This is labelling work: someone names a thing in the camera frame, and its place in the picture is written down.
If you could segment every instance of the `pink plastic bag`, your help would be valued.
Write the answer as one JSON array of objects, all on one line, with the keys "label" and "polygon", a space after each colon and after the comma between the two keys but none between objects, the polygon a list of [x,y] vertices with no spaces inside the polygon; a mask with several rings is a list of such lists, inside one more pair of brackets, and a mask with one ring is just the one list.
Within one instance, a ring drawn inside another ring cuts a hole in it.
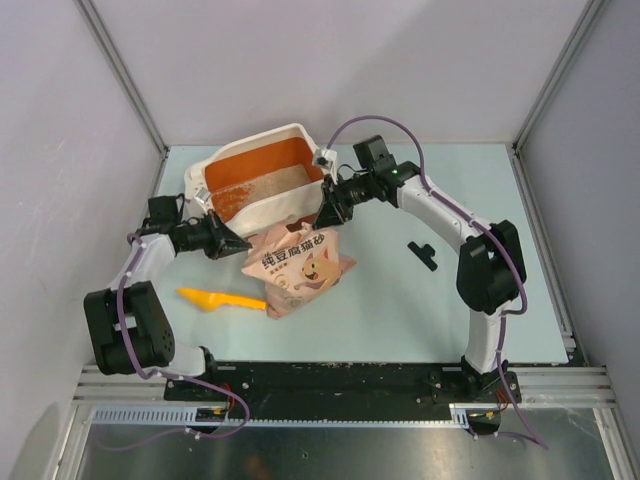
[{"label": "pink plastic bag", "polygon": [[306,305],[333,287],[356,262],[339,253],[338,232],[312,230],[311,225],[290,232],[285,224],[249,238],[253,248],[242,272],[265,282],[267,315],[280,318]]}]

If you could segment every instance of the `litter box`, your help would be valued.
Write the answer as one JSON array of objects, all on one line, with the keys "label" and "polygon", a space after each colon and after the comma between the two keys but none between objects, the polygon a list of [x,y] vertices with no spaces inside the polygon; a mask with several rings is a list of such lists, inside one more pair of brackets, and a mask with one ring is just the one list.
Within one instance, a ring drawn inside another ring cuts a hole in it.
[{"label": "litter box", "polygon": [[[315,214],[322,202],[322,171],[311,162],[317,145],[297,123],[225,145],[187,169],[185,200],[190,216],[214,209],[241,237]],[[204,205],[193,200],[211,192]]]}]

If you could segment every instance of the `white wall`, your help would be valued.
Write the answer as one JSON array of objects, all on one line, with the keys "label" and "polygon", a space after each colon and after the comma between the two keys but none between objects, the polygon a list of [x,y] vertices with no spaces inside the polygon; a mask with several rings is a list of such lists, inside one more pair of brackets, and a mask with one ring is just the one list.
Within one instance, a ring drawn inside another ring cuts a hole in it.
[{"label": "white wall", "polygon": [[0,478],[31,479],[91,358],[82,299],[126,258],[159,155],[72,1],[4,1],[0,65]]},{"label": "white wall", "polygon": [[576,327],[640,451],[640,2],[607,7],[526,145]]},{"label": "white wall", "polygon": [[[97,0],[165,142],[365,113],[427,141],[511,141],[586,0]],[[345,140],[393,128],[359,125]]]}]

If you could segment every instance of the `yellow scoop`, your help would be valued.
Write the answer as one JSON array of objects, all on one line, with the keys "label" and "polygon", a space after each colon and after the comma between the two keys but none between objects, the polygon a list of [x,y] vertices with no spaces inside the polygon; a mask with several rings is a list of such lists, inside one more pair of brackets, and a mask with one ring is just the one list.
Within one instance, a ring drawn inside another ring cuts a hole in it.
[{"label": "yellow scoop", "polygon": [[255,298],[241,297],[239,295],[228,295],[226,293],[203,292],[195,288],[178,288],[180,295],[197,305],[202,310],[211,312],[220,305],[232,305],[234,307],[255,308],[256,310],[266,310],[267,302],[256,300]]}]

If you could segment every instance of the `white tabletop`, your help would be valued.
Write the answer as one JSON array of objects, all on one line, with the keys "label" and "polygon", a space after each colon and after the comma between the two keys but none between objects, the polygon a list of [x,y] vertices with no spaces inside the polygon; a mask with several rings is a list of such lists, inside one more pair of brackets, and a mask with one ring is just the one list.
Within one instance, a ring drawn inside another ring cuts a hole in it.
[{"label": "white tabletop", "polygon": [[[505,352],[512,362],[567,361],[554,309],[504,145],[424,145],[427,172],[479,215],[509,219],[519,231],[528,273],[529,311],[509,320]],[[158,195],[184,190],[186,168],[218,147],[172,147]],[[416,160],[411,145],[390,145],[398,163]],[[341,163],[353,163],[338,146]],[[264,284],[240,268],[246,254],[218,261],[180,254],[158,288],[176,337],[208,347],[219,360],[321,362],[457,362],[467,344],[469,310],[455,288],[457,255],[427,226],[389,204],[355,208],[339,227],[341,253],[358,263],[340,283],[280,320],[263,312],[221,307],[203,313],[175,293],[192,287],[264,298]],[[431,272],[407,248],[431,244]]]}]

